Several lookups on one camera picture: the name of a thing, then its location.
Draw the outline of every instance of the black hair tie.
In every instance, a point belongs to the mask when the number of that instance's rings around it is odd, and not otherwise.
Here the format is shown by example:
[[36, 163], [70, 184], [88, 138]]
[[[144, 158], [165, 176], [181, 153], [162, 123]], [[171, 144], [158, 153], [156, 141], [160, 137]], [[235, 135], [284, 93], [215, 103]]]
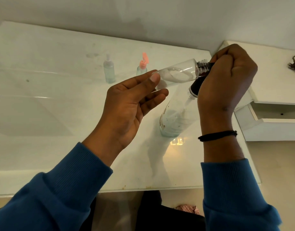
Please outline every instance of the black hair tie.
[[207, 134], [207, 135], [202, 135], [198, 139], [201, 142], [206, 142], [206, 141], [221, 139], [225, 136], [230, 136], [230, 135], [234, 135], [236, 137], [237, 134], [238, 134], [237, 131], [222, 131], [222, 132], [216, 132], [216, 133], [211, 133], [211, 134]]

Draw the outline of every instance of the sleeve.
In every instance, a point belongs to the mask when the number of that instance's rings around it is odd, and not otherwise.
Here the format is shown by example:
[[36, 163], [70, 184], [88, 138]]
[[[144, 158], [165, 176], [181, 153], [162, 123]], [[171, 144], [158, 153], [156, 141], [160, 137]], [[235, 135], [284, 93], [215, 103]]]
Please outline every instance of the sleeve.
[[0, 209], [0, 230], [79, 230], [112, 174], [78, 143], [48, 173], [38, 173]]
[[280, 216], [265, 202], [247, 159], [201, 166], [206, 230], [279, 230]]

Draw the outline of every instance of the pink cap bottle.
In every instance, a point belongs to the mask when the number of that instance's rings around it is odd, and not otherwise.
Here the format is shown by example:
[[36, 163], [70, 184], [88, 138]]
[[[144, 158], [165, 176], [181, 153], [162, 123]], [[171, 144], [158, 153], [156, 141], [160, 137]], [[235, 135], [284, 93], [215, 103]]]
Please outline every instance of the pink cap bottle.
[[142, 53], [143, 60], [140, 61], [140, 64], [137, 68], [137, 75], [142, 75], [147, 72], [146, 64], [149, 63], [146, 53]]

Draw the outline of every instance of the white drawer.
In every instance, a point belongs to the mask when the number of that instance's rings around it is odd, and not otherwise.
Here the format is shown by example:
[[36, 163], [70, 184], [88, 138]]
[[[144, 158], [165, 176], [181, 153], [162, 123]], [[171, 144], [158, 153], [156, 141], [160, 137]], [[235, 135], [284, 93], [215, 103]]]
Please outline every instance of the white drawer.
[[251, 102], [235, 115], [246, 141], [295, 140], [295, 105]]

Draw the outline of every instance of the plastic bottle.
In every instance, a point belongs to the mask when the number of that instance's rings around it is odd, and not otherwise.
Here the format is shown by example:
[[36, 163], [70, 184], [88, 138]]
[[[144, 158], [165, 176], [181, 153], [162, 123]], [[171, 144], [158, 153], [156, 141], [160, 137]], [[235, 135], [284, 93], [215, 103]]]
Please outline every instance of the plastic bottle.
[[166, 88], [178, 83], [189, 82], [197, 79], [199, 76], [204, 76], [204, 73], [210, 70], [209, 66], [213, 63], [208, 63], [207, 60], [196, 62], [195, 59], [190, 59], [174, 66], [158, 70], [154, 73], [160, 74], [160, 82], [157, 89]]
[[115, 82], [114, 63], [110, 59], [110, 54], [107, 54], [107, 60], [104, 61], [104, 73], [107, 83]]
[[198, 73], [198, 78], [191, 86], [189, 82], [179, 85], [160, 117], [162, 136], [175, 138], [199, 119], [197, 105], [199, 89], [213, 64], [206, 63], [206, 69], [204, 72], [202, 70], [201, 73]]
[[142, 53], [143, 60], [140, 61], [140, 64], [137, 68], [137, 75], [142, 75], [147, 72], [146, 64], [149, 63], [146, 53]]

